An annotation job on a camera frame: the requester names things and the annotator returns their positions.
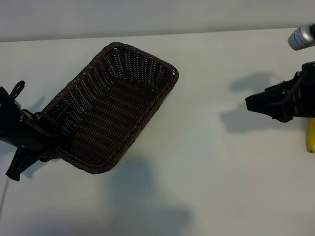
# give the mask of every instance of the black clamp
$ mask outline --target black clamp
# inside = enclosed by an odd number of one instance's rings
[[[24,81],[19,82],[10,95],[0,88],[0,140],[18,148],[6,175],[16,181],[36,161],[49,159],[63,133],[60,122],[67,111],[66,105],[54,115],[21,110],[15,99],[24,86]]]
[[[247,109],[266,114],[280,122],[288,122],[293,117],[315,117],[314,65],[315,62],[306,63],[292,80],[247,97]]]

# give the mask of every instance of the white table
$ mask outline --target white table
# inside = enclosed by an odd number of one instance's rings
[[[23,108],[43,108],[113,41],[180,72],[174,90],[118,166],[90,175],[63,160],[19,182],[0,143],[1,236],[313,236],[315,155],[307,120],[248,112],[245,98],[292,79],[315,48],[293,29],[0,43],[0,85],[19,80]]]

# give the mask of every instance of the banana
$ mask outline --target banana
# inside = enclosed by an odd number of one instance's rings
[[[310,118],[310,126],[307,140],[309,152],[315,152],[315,118]]]

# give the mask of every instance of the spray can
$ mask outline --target spray can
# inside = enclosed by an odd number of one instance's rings
[[[290,47],[294,50],[309,48],[315,45],[315,24],[302,25],[288,38]]]

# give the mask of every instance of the brown wicker basket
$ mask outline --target brown wicker basket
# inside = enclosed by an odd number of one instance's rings
[[[105,47],[43,110],[71,109],[55,153],[91,174],[112,169],[178,80],[172,65],[132,46]]]

